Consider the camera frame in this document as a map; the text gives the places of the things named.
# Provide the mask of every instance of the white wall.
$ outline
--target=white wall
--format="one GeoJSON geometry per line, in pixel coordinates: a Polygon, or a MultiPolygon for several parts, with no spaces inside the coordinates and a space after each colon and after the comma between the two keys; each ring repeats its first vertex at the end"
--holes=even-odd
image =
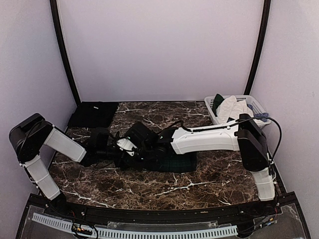
{"type": "MultiPolygon", "coordinates": [[[[75,108],[48,0],[0,1],[0,238],[15,238],[34,186],[19,167],[9,131],[35,112],[61,129],[75,108]]],[[[52,151],[43,154],[46,162],[52,151]]]]}
{"type": "MultiPolygon", "coordinates": [[[[252,95],[283,128],[275,161],[319,238],[319,1],[272,1],[252,95]]],[[[265,129],[272,149],[275,124],[265,129]]]]}
{"type": "Polygon", "coordinates": [[[84,101],[244,92],[263,0],[59,0],[84,101]]]}

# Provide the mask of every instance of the brown marble surface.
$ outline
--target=brown marble surface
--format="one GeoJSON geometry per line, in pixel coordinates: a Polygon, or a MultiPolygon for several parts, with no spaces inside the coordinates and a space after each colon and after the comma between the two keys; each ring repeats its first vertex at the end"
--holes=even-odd
{"type": "MultiPolygon", "coordinates": [[[[120,103],[110,132],[123,134],[137,121],[158,131],[180,119],[191,127],[211,124],[204,102],[120,103]]],[[[89,137],[90,129],[70,128],[67,134],[83,142],[89,137]]],[[[182,174],[121,171],[114,164],[107,164],[85,168],[57,153],[49,171],[69,202],[84,205],[185,210],[258,200],[253,178],[243,168],[239,152],[199,152],[197,170],[182,174]]]]}

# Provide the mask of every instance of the plastic basket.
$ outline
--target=plastic basket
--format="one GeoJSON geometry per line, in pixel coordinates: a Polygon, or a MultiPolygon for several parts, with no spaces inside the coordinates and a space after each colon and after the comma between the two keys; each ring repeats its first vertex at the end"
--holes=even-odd
{"type": "MultiPolygon", "coordinates": [[[[246,100],[246,102],[250,105],[253,106],[253,113],[255,114],[261,114],[261,113],[265,113],[266,111],[264,110],[264,108],[259,104],[259,102],[252,96],[246,96],[246,95],[238,95],[235,96],[237,98],[237,101],[243,101],[246,100]]],[[[220,122],[218,122],[218,119],[216,118],[216,116],[214,115],[214,112],[212,110],[213,107],[213,103],[214,103],[214,96],[208,96],[205,98],[205,104],[208,108],[208,112],[209,112],[209,116],[211,118],[211,120],[213,121],[213,124],[221,124],[220,122]]],[[[257,125],[259,126],[259,128],[264,127],[267,124],[270,124],[271,121],[268,119],[266,122],[258,122],[257,125]]]]}

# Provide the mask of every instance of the white cloth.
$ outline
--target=white cloth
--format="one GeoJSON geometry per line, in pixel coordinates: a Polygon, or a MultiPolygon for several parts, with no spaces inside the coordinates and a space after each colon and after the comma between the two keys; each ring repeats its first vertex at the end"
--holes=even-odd
{"type": "Polygon", "coordinates": [[[235,96],[228,97],[216,109],[217,119],[219,123],[227,123],[234,105],[237,103],[235,96]]]}
{"type": "Polygon", "coordinates": [[[245,100],[238,101],[235,96],[228,97],[216,109],[217,119],[219,123],[227,123],[229,118],[239,119],[240,114],[248,114],[254,117],[253,111],[248,108],[245,100]]]}

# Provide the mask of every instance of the green cloth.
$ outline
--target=green cloth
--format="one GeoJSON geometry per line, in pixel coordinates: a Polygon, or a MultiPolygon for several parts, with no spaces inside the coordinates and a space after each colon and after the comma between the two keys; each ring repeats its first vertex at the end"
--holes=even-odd
{"type": "Polygon", "coordinates": [[[213,110],[214,115],[216,117],[217,117],[216,110],[223,101],[224,101],[224,98],[220,94],[217,94],[214,98],[213,106],[211,107],[211,109],[213,110]]]}
{"type": "Polygon", "coordinates": [[[144,168],[149,171],[186,173],[193,172],[197,166],[196,152],[186,154],[174,154],[163,158],[158,162],[149,161],[144,164],[144,168]]]}

